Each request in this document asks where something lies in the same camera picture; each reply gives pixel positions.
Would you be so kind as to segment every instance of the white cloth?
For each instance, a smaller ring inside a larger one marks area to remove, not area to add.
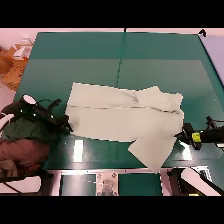
[[[181,132],[181,94],[73,83],[66,114],[74,135],[119,142],[157,173]]]

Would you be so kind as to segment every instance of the dark green fabric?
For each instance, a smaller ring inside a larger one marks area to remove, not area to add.
[[[45,144],[52,144],[56,133],[48,130],[47,126],[40,121],[31,122],[20,118],[7,125],[3,130],[3,139],[36,139]]]

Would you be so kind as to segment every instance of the white wall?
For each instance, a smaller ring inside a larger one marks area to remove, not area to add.
[[[165,32],[165,33],[189,33],[197,34],[202,28],[128,28],[127,31],[136,32]],[[224,28],[204,28],[208,35],[224,36]],[[34,42],[38,32],[83,32],[123,31],[124,28],[0,28],[0,46],[9,49],[16,43],[20,43],[24,37],[30,37]]]

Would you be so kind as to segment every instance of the green table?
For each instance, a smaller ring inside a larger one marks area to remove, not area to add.
[[[205,128],[205,117],[223,119],[224,92],[216,71],[197,35],[156,33],[38,33],[15,99],[23,94],[62,103],[64,114],[73,82],[142,89],[158,85],[179,92],[185,122]],[[82,163],[73,162],[74,143],[83,139]],[[143,168],[127,148],[130,143],[61,135],[45,169]],[[222,151],[213,144],[200,152],[191,149],[185,160],[179,143],[164,167],[208,165]]]

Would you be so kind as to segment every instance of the metal bracket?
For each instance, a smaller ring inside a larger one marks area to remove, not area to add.
[[[118,196],[118,173],[96,174],[96,196]]]

